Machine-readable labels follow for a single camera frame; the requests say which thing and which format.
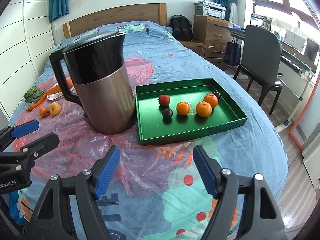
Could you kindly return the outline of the orange dish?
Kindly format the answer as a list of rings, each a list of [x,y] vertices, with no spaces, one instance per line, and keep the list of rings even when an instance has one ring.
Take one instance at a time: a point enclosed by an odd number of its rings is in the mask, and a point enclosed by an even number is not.
[[[26,108],[27,111],[32,111],[33,109],[35,109],[38,105],[40,105],[44,99],[47,97],[47,94],[44,93],[43,96],[37,101],[35,102],[32,106],[29,106]]]

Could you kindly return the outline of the yellow apple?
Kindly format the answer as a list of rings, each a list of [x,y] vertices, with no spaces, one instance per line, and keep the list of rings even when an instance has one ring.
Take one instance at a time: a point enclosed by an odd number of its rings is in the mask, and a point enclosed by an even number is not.
[[[61,112],[61,106],[57,102],[53,102],[49,107],[49,112],[51,116],[56,116]]]

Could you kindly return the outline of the large carrot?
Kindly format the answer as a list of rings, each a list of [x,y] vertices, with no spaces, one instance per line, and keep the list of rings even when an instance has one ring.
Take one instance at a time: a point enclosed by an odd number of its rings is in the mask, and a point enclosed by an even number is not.
[[[71,80],[70,77],[68,77],[68,78],[66,79],[66,81],[67,81],[68,88],[74,87],[73,82],[72,82],[72,80]],[[48,90],[46,91],[46,94],[47,94],[47,95],[50,95],[50,94],[56,94],[56,93],[60,93],[60,92],[61,92],[61,88],[60,88],[59,84],[57,83],[57,84],[54,85],[52,88],[48,89]]]

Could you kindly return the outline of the white printer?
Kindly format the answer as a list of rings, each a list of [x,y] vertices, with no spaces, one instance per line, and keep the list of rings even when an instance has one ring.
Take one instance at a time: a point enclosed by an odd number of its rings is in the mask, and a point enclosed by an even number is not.
[[[221,20],[225,19],[226,8],[220,4],[209,1],[198,1],[194,5],[195,15],[216,17]]]

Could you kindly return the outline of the grey chair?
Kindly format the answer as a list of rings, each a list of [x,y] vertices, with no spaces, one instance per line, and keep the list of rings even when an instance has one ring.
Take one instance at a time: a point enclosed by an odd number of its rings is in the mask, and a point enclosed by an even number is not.
[[[233,76],[233,79],[236,79],[242,72],[250,78],[246,90],[250,89],[254,81],[261,86],[258,105],[263,103],[268,92],[276,91],[269,115],[273,113],[283,88],[283,84],[278,79],[282,49],[279,39],[267,28],[247,25],[242,60]]]

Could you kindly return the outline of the smooth orange front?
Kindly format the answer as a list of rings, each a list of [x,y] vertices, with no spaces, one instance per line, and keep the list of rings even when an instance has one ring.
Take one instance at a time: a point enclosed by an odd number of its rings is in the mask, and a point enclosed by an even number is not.
[[[176,106],[177,114],[180,116],[186,116],[190,112],[190,106],[187,102],[179,102]]]

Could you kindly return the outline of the mandarin front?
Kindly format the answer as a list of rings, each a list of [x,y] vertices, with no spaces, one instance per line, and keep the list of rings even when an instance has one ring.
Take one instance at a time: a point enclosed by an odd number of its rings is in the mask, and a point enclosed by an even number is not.
[[[211,105],[206,101],[200,101],[196,105],[196,114],[202,118],[207,118],[212,113]]]

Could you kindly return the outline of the white patterned plate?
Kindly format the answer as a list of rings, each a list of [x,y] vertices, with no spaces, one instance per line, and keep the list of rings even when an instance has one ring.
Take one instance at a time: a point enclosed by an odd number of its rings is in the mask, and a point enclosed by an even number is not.
[[[46,91],[47,99],[50,101],[54,101],[61,96],[63,96],[63,93],[61,92],[61,89],[59,86],[54,86]]]

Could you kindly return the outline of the green bok choy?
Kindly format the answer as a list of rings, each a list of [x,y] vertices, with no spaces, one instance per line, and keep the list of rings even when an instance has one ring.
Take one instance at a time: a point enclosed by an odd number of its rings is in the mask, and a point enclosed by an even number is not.
[[[41,90],[37,86],[30,87],[24,94],[24,99],[26,103],[36,103],[42,98],[45,91]]]

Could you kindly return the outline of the white wardrobe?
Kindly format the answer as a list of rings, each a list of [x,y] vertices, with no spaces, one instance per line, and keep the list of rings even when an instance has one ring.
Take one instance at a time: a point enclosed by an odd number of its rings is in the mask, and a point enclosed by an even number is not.
[[[11,0],[1,14],[1,113],[10,120],[54,48],[49,0]]]

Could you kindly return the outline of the dark plum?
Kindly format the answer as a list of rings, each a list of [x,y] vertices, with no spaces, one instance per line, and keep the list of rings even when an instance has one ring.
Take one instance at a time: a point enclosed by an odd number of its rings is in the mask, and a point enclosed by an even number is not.
[[[173,111],[172,109],[168,108],[162,111],[162,116],[165,119],[171,119],[173,116]]]
[[[217,99],[221,98],[221,94],[219,92],[215,91],[213,94],[217,97]]]

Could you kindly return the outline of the dark blue tote bag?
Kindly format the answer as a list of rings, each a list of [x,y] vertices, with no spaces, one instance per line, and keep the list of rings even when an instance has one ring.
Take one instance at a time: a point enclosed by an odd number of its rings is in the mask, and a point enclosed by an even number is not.
[[[237,38],[232,38],[231,42],[226,44],[226,53],[223,62],[228,66],[236,67],[240,63],[241,45],[238,44]]]

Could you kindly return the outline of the mandarin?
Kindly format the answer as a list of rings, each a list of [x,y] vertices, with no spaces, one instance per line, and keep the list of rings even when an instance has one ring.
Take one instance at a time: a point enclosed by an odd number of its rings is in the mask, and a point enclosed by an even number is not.
[[[217,96],[213,93],[207,94],[203,100],[211,105],[212,108],[215,108],[219,104]]]
[[[207,118],[212,113],[211,105],[206,101],[200,101],[196,105],[196,114],[202,118]]]

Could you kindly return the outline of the red apple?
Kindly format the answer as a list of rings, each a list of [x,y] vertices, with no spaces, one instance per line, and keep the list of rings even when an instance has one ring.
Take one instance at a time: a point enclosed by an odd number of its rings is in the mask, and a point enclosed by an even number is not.
[[[158,98],[158,103],[160,106],[168,106],[170,104],[170,96],[167,94],[162,94]]]

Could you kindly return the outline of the green metal tray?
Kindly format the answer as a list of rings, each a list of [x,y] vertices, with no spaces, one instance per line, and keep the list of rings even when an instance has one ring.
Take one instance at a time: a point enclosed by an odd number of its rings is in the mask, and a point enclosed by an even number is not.
[[[221,94],[219,104],[207,118],[196,114],[196,105],[215,91]],[[241,127],[247,120],[246,114],[225,89],[214,79],[193,79],[154,83],[137,86],[136,110],[139,142],[142,145],[164,145],[182,142]],[[168,106],[160,106],[158,98],[170,96]],[[187,102],[190,112],[186,116],[177,114],[179,102]],[[162,111],[172,109],[171,119],[165,119]]]

